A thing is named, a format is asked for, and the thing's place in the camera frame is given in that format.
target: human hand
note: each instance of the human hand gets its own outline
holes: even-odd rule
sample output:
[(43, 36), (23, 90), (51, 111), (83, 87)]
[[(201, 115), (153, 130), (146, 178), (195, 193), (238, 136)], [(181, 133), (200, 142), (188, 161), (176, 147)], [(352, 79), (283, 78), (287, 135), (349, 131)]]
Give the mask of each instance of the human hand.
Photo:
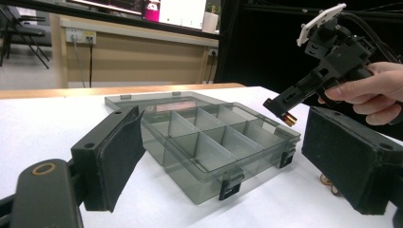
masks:
[(356, 113), (367, 115), (368, 124), (387, 124), (402, 109), (395, 102), (403, 102), (403, 65), (379, 62), (367, 69), (373, 77), (337, 85), (325, 94), (331, 100), (353, 104)]

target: electrical outlet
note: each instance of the electrical outlet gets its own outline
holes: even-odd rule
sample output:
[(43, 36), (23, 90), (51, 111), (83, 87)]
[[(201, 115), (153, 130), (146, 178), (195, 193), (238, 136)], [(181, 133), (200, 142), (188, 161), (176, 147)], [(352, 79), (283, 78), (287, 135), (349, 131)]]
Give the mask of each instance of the electrical outlet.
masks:
[(88, 43), (88, 39), (92, 40), (92, 45), (97, 43), (97, 32), (92, 30), (83, 30), (83, 37), (85, 39), (84, 43)]
[(66, 28), (67, 42), (74, 42), (73, 39), (76, 39), (77, 44), (89, 44), (88, 38), (92, 39), (92, 44), (95, 45), (97, 42), (97, 32), (79, 28)]
[(67, 42), (74, 42), (76, 43), (83, 43), (83, 31), (77, 28), (66, 28), (66, 41)]
[(215, 56), (219, 56), (219, 49), (217, 47), (209, 47), (208, 55), (213, 55), (213, 52), (214, 52)]

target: white table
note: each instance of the white table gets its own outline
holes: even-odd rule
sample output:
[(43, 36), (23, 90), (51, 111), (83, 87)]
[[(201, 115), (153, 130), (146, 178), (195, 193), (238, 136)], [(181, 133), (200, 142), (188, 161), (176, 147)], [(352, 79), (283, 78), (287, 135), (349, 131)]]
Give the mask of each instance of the white table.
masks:
[[(279, 122), (262, 106), (277, 95), (265, 88), (196, 92), (242, 103)], [(70, 160), (71, 146), (112, 112), (104, 97), (0, 100), (0, 199), (15, 193), (19, 174), (32, 164)], [(300, 104), (291, 111), (298, 118), (293, 129), (301, 133), (293, 162), (243, 182), (229, 199), (195, 205), (146, 152), (113, 213), (80, 207), (85, 227), (393, 227), (391, 203), (384, 216), (362, 216), (320, 183), (320, 171), (301, 155), (308, 110)]]

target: office chair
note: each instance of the office chair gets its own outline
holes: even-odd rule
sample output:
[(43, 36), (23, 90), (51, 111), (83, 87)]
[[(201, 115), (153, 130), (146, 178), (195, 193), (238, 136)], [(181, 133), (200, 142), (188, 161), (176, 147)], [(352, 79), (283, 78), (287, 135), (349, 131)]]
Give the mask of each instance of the office chair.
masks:
[(38, 46), (32, 37), (44, 37), (45, 31), (39, 28), (25, 27), (21, 22), (24, 21), (36, 21), (41, 18), (32, 16), (20, 16), (19, 13), (15, 16), (13, 13), (18, 13), (16, 8), (0, 5), (0, 32), (3, 34), (3, 45), (0, 52), (0, 67), (3, 65), (4, 56), (7, 53), (7, 58), (10, 57), (11, 39), (12, 36), (18, 35), (21, 37), (24, 44), (28, 45), (33, 53), (39, 58), (39, 60), (49, 69), (48, 65), (41, 58), (37, 51), (35, 51), (32, 45), (36, 45), (37, 50), (49, 61), (48, 57), (43, 50)]

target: computer monitor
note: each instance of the computer monitor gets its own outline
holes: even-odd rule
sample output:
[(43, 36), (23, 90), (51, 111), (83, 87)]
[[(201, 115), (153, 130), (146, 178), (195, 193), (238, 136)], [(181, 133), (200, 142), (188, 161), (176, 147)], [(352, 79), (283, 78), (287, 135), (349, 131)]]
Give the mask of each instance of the computer monitor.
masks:
[(143, 0), (68, 0), (105, 10), (143, 15)]
[(145, 0), (144, 20), (202, 29), (206, 0)]

